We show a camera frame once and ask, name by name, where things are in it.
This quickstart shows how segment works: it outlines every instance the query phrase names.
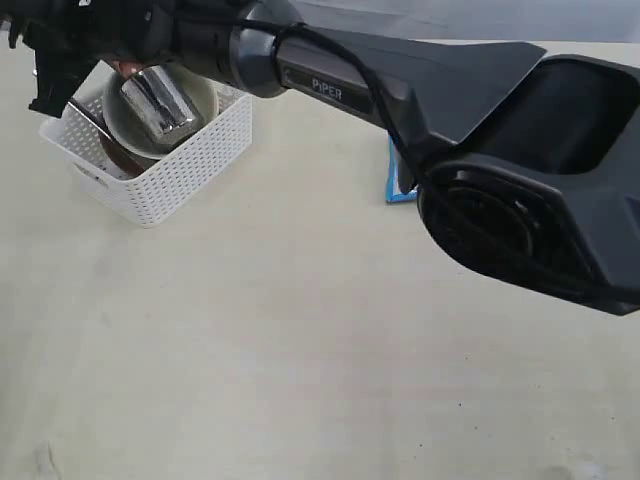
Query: silver metal cup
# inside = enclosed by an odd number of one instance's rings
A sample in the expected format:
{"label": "silver metal cup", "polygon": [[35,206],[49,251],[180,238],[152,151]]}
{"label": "silver metal cup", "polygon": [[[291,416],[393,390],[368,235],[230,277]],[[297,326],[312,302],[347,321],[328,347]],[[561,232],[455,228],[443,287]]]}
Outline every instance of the silver metal cup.
{"label": "silver metal cup", "polygon": [[151,140],[167,152],[204,127],[204,118],[164,66],[135,73],[121,94]]}

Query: white table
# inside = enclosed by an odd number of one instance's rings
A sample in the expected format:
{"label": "white table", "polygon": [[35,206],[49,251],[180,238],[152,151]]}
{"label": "white table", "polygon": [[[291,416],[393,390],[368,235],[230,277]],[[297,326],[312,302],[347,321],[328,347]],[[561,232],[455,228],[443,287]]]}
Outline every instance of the white table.
{"label": "white table", "polygon": [[64,480],[640,475],[640,317],[456,266],[385,205],[383,132],[259,102],[252,150],[144,231],[70,183],[2,58],[2,480],[42,441]]}

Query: perforated basket wall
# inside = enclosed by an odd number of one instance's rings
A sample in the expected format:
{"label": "perforated basket wall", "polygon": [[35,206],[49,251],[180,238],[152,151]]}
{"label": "perforated basket wall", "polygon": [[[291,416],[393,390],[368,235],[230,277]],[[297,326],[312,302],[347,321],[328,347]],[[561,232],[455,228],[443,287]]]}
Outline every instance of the perforated basket wall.
{"label": "perforated basket wall", "polygon": [[[67,108],[63,118],[42,125],[43,138],[68,155],[68,165],[80,187],[125,218],[154,227],[238,158],[252,141],[252,99],[217,85],[220,115],[189,141],[139,177],[131,178],[104,152],[98,133]],[[102,113],[101,91],[82,99],[91,112]]]}

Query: blue object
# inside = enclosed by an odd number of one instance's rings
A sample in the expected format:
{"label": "blue object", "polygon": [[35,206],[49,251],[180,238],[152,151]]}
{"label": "blue object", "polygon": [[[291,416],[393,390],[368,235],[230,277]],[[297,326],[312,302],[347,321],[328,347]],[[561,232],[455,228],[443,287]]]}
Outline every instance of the blue object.
{"label": "blue object", "polygon": [[418,192],[414,190],[408,195],[404,195],[400,191],[398,183],[398,152],[393,142],[389,139],[389,180],[387,181],[387,202],[388,203],[405,203],[413,202],[418,197]]}

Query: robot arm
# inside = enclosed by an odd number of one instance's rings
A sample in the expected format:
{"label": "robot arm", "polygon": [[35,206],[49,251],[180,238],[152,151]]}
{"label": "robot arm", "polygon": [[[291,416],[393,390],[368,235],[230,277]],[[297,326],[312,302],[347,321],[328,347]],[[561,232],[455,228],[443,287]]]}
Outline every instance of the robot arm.
{"label": "robot arm", "polygon": [[640,71],[527,43],[444,46],[305,27],[286,0],[0,0],[60,116],[99,60],[296,89],[387,129],[435,241],[502,281],[640,309]]}

